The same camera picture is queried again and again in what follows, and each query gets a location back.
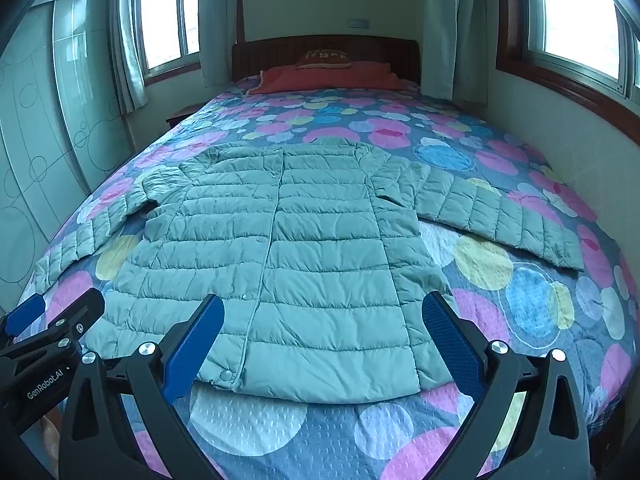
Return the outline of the light green puffer jacket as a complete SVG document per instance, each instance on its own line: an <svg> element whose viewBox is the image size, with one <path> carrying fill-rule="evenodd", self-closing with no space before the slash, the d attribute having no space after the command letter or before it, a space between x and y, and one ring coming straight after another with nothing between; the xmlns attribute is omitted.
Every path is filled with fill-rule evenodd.
<svg viewBox="0 0 640 480"><path fill-rule="evenodd" d="M36 263L46 292L140 209L142 241L85 344L104 358L159 340L208 295L224 326L198 377L303 403L360 404L450 381L422 320L451 289L423 243L431 221L582 270L576 234L445 170L367 143L224 144L157 166Z"/></svg>

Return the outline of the glass door wardrobe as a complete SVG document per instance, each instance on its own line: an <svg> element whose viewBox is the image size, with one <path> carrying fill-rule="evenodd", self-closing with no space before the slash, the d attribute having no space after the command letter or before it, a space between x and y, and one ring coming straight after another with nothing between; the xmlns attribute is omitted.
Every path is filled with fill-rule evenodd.
<svg viewBox="0 0 640 480"><path fill-rule="evenodd" d="M31 8L1 55L1 309L18 303L80 204L132 153L108 44L108 0Z"/></svg>

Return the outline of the left window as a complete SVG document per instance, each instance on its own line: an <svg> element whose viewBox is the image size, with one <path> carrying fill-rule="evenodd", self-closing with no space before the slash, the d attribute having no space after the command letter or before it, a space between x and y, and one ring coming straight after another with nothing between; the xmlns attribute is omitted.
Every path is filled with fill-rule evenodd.
<svg viewBox="0 0 640 480"><path fill-rule="evenodd" d="M198 65L198 0L132 0L132 13L146 84Z"/></svg>

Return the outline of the red blanket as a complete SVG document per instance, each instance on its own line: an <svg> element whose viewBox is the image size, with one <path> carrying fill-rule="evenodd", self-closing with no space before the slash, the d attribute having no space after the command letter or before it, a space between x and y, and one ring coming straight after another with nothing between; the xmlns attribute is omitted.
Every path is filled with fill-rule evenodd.
<svg viewBox="0 0 640 480"><path fill-rule="evenodd" d="M257 87L249 96L289 91L320 89L405 90L406 85L390 69L388 63L352 62L347 68L296 68L277 66L263 70Z"/></svg>

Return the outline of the wooden nightstand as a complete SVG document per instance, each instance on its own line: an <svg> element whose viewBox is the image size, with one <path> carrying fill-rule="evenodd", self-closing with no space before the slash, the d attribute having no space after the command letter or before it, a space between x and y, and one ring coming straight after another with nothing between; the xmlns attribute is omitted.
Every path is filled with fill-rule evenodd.
<svg viewBox="0 0 640 480"><path fill-rule="evenodd" d="M206 103L198 103L183 107L181 110L178 110L178 112L175 112L166 119L168 128L175 128L176 125L179 125L180 122L183 122L186 118L191 117L205 105Z"/></svg>

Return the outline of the left window right curtain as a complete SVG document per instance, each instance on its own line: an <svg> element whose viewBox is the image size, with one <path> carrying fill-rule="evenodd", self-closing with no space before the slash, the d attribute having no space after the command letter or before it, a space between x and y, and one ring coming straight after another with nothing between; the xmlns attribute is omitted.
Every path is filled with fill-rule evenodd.
<svg viewBox="0 0 640 480"><path fill-rule="evenodd" d="M238 0L198 0L198 41L205 88L228 84Z"/></svg>

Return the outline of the brown embroidered pillow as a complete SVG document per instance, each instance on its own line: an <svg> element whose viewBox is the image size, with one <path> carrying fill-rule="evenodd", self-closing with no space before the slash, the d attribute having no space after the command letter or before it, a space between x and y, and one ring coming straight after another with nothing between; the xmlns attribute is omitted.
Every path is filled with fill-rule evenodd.
<svg viewBox="0 0 640 480"><path fill-rule="evenodd" d="M352 66L348 54L341 50L317 49L303 54L295 64L296 70L344 70Z"/></svg>

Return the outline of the window curtain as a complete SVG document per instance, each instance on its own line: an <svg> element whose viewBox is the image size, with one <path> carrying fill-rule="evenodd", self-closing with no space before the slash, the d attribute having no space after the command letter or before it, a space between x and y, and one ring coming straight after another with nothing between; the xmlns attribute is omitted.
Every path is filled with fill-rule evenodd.
<svg viewBox="0 0 640 480"><path fill-rule="evenodd" d="M134 40L132 0L110 0L108 19L116 96L120 111L127 115L148 102L140 54Z"/></svg>
<svg viewBox="0 0 640 480"><path fill-rule="evenodd" d="M421 92L471 110L488 104L491 0L424 0Z"/></svg>
<svg viewBox="0 0 640 480"><path fill-rule="evenodd" d="M238 0L198 0L198 41L205 88L228 84Z"/></svg>

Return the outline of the wall socket plate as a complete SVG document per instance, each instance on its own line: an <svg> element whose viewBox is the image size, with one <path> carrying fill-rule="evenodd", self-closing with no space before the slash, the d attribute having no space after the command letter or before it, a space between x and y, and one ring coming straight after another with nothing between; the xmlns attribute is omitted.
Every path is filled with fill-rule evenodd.
<svg viewBox="0 0 640 480"><path fill-rule="evenodd" d="M349 29L364 29L370 28L370 21L367 18L349 18L347 20L347 27Z"/></svg>

